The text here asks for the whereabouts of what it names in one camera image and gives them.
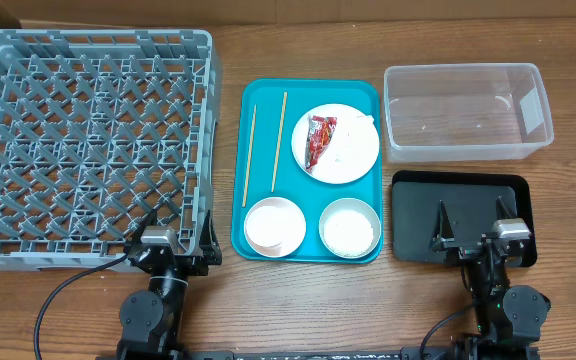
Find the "wooden chopstick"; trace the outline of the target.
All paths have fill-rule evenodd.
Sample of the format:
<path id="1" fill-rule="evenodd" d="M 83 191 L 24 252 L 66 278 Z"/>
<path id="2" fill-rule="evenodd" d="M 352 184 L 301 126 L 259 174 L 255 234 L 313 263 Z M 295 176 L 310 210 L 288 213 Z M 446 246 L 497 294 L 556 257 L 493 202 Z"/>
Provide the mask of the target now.
<path id="1" fill-rule="evenodd" d="M 286 107 L 287 107 L 287 97 L 288 97 L 288 93 L 285 91 L 283 93 L 280 121 L 279 121 L 277 141 L 276 141 L 275 157 L 274 157 L 274 164 L 273 164 L 273 174 L 272 174 L 272 182 L 271 182 L 271 193 L 274 193 L 275 187 L 276 187 L 276 179 L 277 179 L 278 165 L 279 165 L 281 145 L 282 145 L 283 126 L 284 126 L 285 112 L 286 112 Z"/>
<path id="2" fill-rule="evenodd" d="M 253 146 L 254 146 L 254 136 L 255 136 L 255 127 L 256 127 L 256 116 L 257 116 L 257 105 L 255 104 L 253 107 L 251 128 L 250 128 L 250 133 L 249 133 L 247 163 L 246 163 L 244 190 L 243 190 L 243 198 L 242 198 L 242 208 L 245 208 L 247 206 L 249 181 L 250 181 L 249 180 L 250 179 L 250 169 L 251 169 L 251 163 L 252 163 L 252 152 L 253 152 Z"/>

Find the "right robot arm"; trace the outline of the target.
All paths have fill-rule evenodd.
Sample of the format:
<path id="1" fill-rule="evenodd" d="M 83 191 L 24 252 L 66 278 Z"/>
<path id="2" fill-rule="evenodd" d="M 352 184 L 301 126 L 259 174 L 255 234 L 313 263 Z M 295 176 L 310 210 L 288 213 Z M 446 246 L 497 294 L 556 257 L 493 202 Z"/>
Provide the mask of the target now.
<path id="1" fill-rule="evenodd" d="M 461 270 L 462 283 L 472 302 L 437 323 L 419 347 L 421 359 L 537 359 L 533 346 L 541 337 L 541 327 L 551 308 L 549 298 L 527 285 L 510 284 L 506 262 L 521 257 L 531 240 L 531 231 L 523 219 L 496 200 L 497 220 L 492 230 L 473 244 L 460 244 L 454 237 L 451 221 L 443 203 L 438 205 L 437 220 L 429 249 L 444 252 L 446 260 Z M 475 313 L 478 332 L 465 334 L 451 347 L 432 355 L 427 343 L 432 335 L 451 320 L 468 311 Z"/>

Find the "red snack wrapper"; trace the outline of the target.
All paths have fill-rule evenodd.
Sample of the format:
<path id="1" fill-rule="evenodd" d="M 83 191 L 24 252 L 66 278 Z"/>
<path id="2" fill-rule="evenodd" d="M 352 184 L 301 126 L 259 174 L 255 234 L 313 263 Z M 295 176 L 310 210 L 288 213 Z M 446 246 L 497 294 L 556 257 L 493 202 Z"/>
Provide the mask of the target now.
<path id="1" fill-rule="evenodd" d="M 312 115 L 308 118 L 308 132 L 305 150 L 305 170 L 313 171 L 323 153 L 327 150 L 337 127 L 336 117 Z"/>

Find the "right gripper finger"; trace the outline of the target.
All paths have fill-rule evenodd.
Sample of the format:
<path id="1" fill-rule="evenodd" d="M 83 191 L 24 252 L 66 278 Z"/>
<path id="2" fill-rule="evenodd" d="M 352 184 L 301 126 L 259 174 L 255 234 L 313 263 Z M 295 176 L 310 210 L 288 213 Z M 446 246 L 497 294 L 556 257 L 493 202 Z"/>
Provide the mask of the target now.
<path id="1" fill-rule="evenodd" d="M 437 219 L 434 233 L 431 238 L 431 245 L 446 245 L 453 241 L 453 231 L 447 214 L 446 207 L 442 201 L 439 201 Z"/>
<path id="2" fill-rule="evenodd" d="M 506 205 L 501 196 L 496 199 L 496 214 L 498 220 L 509 220 L 517 217 L 516 213 Z"/>

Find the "grey bowl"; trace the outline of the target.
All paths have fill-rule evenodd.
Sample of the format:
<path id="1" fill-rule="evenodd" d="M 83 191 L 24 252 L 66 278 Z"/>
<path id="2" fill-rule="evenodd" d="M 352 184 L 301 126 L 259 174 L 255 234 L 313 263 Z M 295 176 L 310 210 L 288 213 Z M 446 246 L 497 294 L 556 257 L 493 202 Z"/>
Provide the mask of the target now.
<path id="1" fill-rule="evenodd" d="M 341 258 L 349 259 L 349 260 L 355 260 L 355 259 L 359 259 L 359 258 L 362 258 L 362 257 L 370 254 L 377 247 L 377 245 L 381 239 L 381 221 L 380 221 L 377 213 L 375 212 L 375 210 L 370 205 L 368 205 L 367 203 L 365 203 L 359 199 L 355 199 L 355 198 L 340 198 L 338 200 L 335 200 L 332 203 L 330 203 L 322 212 L 322 214 L 320 216 L 320 220 L 319 220 L 319 235 L 320 235 L 320 238 L 321 238 L 324 246 L 331 253 L 333 253 L 328 248 L 328 246 L 325 244 L 325 242 L 323 240 L 323 227 L 324 227 L 325 221 L 333 213 L 340 211 L 340 210 L 354 210 L 354 211 L 360 212 L 361 214 L 366 216 L 373 227 L 373 236 L 374 236 L 373 242 L 372 242 L 372 247 L 370 248 L 370 250 L 368 252 L 364 253 L 361 257 L 358 257 L 358 258 L 341 257 Z"/>

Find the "white rice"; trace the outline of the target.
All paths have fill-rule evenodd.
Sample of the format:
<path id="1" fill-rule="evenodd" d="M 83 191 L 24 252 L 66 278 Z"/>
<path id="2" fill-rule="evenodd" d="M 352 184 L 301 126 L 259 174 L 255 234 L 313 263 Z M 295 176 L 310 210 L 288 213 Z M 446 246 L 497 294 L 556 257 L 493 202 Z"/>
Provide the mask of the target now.
<path id="1" fill-rule="evenodd" d="M 368 218 L 354 210 L 337 211 L 324 223 L 323 240 L 340 257 L 361 257 L 372 247 L 373 238 Z"/>

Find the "white cup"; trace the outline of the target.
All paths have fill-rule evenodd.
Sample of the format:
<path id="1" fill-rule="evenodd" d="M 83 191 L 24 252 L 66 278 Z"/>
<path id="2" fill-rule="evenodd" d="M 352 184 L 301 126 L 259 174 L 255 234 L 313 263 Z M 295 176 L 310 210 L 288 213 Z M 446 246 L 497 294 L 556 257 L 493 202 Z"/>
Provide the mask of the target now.
<path id="1" fill-rule="evenodd" d="M 284 225 L 285 210 L 271 205 L 253 209 L 247 217 L 245 230 L 249 240 L 262 248 L 274 248 L 283 240 L 279 234 Z"/>

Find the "small white plate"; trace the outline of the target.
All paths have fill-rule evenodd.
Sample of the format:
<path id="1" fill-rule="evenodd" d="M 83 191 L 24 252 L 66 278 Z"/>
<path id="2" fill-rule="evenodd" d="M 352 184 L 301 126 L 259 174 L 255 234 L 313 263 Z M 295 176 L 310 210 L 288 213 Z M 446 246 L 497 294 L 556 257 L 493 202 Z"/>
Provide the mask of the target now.
<path id="1" fill-rule="evenodd" d="M 248 214 L 258 207 L 264 205 L 277 206 L 285 210 L 284 225 L 279 234 L 283 242 L 274 248 L 262 248 L 254 245 L 248 238 L 245 224 Z M 283 197 L 267 197 L 256 204 L 246 214 L 244 220 L 244 237 L 252 249 L 265 258 L 281 258 L 295 252 L 302 244 L 306 235 L 306 219 L 301 209 L 289 199 Z"/>

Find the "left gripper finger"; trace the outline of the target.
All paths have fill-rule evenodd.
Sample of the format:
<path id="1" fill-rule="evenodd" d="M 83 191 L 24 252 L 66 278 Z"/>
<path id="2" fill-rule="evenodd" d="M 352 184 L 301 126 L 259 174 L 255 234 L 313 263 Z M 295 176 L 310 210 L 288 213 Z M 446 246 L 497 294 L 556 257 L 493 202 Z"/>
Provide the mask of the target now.
<path id="1" fill-rule="evenodd" d="M 157 211 L 155 209 L 151 210 L 145 218 L 140 222 L 137 229 L 132 233 L 131 238 L 126 241 L 127 246 L 133 246 L 141 242 L 141 237 L 145 230 L 149 226 L 155 226 L 157 224 Z"/>
<path id="2" fill-rule="evenodd" d="M 216 256 L 218 253 L 218 242 L 214 231 L 213 218 L 210 210 L 207 211 L 203 227 L 200 233 L 199 247 L 204 256 Z"/>

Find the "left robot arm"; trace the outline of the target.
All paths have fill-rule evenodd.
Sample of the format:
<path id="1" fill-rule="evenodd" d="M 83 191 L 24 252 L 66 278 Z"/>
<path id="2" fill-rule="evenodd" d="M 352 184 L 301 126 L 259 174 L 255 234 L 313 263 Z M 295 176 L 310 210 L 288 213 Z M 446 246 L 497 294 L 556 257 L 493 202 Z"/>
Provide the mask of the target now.
<path id="1" fill-rule="evenodd" d="M 174 229 L 158 226 L 156 220 L 153 210 L 124 247 L 130 264 L 149 275 L 149 285 L 128 295 L 120 307 L 122 335 L 115 354 L 119 360 L 189 359 L 189 350 L 178 341 L 188 278 L 206 276 L 211 266 L 222 264 L 210 214 L 189 254 L 178 251 Z"/>

